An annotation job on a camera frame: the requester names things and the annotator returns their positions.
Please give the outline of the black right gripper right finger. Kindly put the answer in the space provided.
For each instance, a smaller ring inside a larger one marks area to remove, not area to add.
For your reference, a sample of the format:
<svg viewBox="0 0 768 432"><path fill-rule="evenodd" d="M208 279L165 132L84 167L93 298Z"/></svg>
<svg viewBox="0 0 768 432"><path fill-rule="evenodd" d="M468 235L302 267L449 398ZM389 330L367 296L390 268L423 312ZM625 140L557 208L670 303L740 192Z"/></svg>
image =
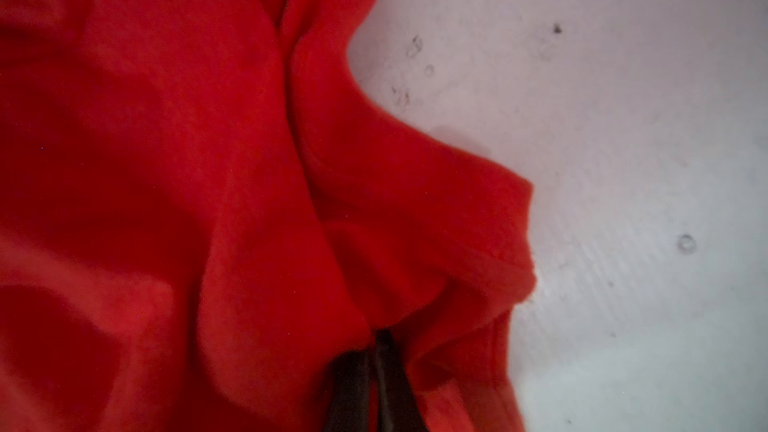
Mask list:
<svg viewBox="0 0 768 432"><path fill-rule="evenodd" d="M376 333L374 367L378 383L377 430L428 432L399 348L388 330L379 330Z"/></svg>

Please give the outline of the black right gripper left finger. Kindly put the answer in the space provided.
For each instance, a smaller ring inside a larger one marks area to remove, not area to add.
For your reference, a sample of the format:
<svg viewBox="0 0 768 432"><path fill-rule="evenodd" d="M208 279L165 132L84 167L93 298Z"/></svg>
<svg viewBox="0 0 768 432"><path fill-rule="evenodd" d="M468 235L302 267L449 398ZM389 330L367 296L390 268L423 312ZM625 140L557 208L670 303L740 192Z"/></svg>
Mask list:
<svg viewBox="0 0 768 432"><path fill-rule="evenodd" d="M332 363L333 387L324 432L370 429L371 352L346 352Z"/></svg>

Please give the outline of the red t-shirt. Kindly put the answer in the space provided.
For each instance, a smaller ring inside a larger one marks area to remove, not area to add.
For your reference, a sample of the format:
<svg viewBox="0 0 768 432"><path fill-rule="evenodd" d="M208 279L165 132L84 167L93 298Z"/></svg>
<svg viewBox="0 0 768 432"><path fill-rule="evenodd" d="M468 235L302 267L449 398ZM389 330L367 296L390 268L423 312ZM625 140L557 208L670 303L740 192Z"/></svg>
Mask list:
<svg viewBox="0 0 768 432"><path fill-rule="evenodd" d="M393 118L375 0L1 0L1 427L321 431L394 337L431 431L520 431L531 185Z"/></svg>

